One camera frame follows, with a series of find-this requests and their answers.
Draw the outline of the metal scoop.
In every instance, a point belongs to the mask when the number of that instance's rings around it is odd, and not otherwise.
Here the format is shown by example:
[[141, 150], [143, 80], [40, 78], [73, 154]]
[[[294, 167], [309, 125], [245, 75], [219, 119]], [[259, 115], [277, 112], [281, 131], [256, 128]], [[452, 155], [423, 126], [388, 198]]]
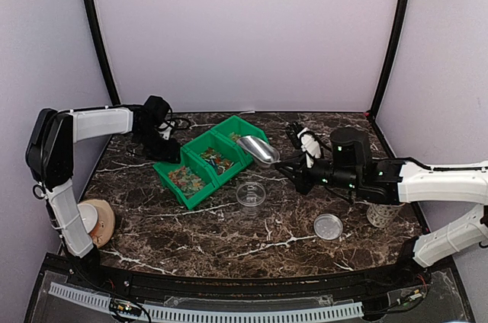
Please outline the metal scoop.
[[261, 168], [270, 168], [281, 161], [279, 151], [257, 136], [242, 136], [236, 144]]

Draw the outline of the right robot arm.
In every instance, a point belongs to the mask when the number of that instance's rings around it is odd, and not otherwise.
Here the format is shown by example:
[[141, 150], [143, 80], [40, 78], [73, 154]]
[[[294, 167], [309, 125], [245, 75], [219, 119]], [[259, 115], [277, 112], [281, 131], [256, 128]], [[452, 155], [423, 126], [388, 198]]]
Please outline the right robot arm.
[[404, 288], [417, 278], [420, 267], [487, 240], [487, 163], [425, 165], [407, 158], [373, 158], [368, 134], [353, 127], [330, 133], [326, 145], [312, 130], [291, 123], [286, 134], [300, 155], [277, 163], [297, 192], [308, 194], [315, 186], [347, 191], [371, 204], [402, 206], [442, 201], [472, 203], [473, 209], [446, 226], [415, 237], [403, 246], [400, 262], [389, 281]]

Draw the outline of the clear plastic container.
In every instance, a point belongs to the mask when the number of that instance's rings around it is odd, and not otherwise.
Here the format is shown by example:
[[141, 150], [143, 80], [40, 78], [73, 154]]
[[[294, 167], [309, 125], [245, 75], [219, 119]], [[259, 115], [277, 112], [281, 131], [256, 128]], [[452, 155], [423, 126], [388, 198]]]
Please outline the clear plastic container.
[[265, 201], [266, 190], [258, 182], [245, 182], [237, 187], [236, 199], [242, 206], [257, 207]]

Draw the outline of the green three-compartment bin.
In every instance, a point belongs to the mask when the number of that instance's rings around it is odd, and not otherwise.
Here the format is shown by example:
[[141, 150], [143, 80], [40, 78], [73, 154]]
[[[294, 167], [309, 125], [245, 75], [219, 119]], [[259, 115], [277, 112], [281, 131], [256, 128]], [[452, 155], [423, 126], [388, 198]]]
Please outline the green three-compartment bin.
[[[247, 155], [236, 142], [229, 139], [228, 135], [231, 132], [238, 133], [241, 137], [257, 136], [266, 142], [268, 141], [264, 130], [234, 115], [182, 146], [180, 150], [181, 161], [178, 164], [157, 162], [153, 165], [162, 186], [171, 191], [178, 203], [187, 209], [194, 209], [212, 193], [251, 165], [252, 157]], [[199, 156], [209, 147], [216, 149], [224, 157], [233, 161], [234, 166], [223, 174], [217, 175], [212, 167]], [[206, 186], [191, 198], [186, 198], [168, 177], [170, 171], [182, 166], [190, 168], [206, 183]]]

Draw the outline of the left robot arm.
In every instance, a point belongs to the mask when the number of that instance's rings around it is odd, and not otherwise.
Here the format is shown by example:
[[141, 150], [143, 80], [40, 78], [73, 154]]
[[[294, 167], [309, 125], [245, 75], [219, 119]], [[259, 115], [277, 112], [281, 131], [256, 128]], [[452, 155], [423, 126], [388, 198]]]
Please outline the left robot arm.
[[85, 258], [95, 253], [72, 189], [74, 146], [104, 136], [130, 134], [143, 154], [156, 162], [178, 163], [181, 146], [172, 138], [170, 104], [151, 95], [144, 104], [84, 109], [42, 109], [36, 119], [25, 161], [36, 184], [33, 192], [46, 200], [52, 225], [69, 254]]

